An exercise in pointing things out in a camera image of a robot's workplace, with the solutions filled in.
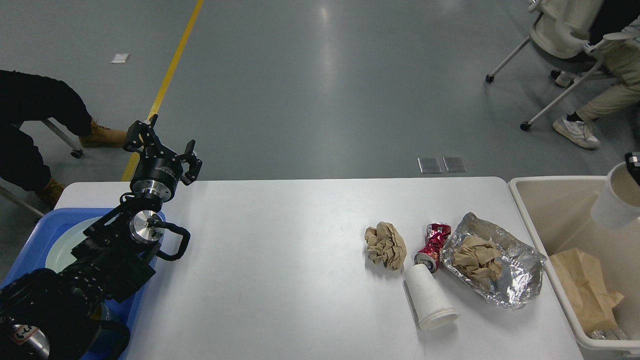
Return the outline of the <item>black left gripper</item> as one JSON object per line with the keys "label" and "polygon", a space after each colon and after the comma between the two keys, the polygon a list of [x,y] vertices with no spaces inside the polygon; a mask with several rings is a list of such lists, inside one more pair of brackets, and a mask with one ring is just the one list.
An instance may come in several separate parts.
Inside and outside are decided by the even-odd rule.
{"label": "black left gripper", "polygon": [[[179,180],[190,186],[196,182],[202,168],[202,160],[195,152],[195,139],[187,142],[184,153],[176,155],[176,162],[163,155],[162,144],[154,132],[158,114],[147,121],[135,121],[127,130],[122,149],[142,157],[138,161],[130,181],[130,190],[134,194],[149,193],[163,202],[171,201],[176,193]],[[183,173],[182,164],[188,169]]]}

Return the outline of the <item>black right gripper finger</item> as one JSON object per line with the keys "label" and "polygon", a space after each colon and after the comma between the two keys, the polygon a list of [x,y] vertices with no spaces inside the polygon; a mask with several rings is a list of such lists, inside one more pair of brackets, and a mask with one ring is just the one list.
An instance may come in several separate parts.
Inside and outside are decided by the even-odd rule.
{"label": "black right gripper finger", "polygon": [[625,153],[625,166],[631,178],[640,186],[640,152]]}

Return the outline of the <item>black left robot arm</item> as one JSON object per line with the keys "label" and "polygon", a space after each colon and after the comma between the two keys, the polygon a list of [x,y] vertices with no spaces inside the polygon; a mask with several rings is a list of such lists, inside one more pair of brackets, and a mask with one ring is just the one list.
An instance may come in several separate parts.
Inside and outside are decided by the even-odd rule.
{"label": "black left robot arm", "polygon": [[116,360],[130,344],[126,324],[101,319],[106,300],[133,296],[156,273],[154,258],[183,257],[190,232],[162,220],[178,183],[198,178],[202,161],[195,141],[184,153],[164,146],[154,131],[158,119],[135,121],[123,149],[140,159],[119,205],[84,230],[85,239],[71,249],[74,262],[55,272],[38,268],[1,289],[1,358],[3,360],[78,360],[103,332],[116,335],[105,358]]}

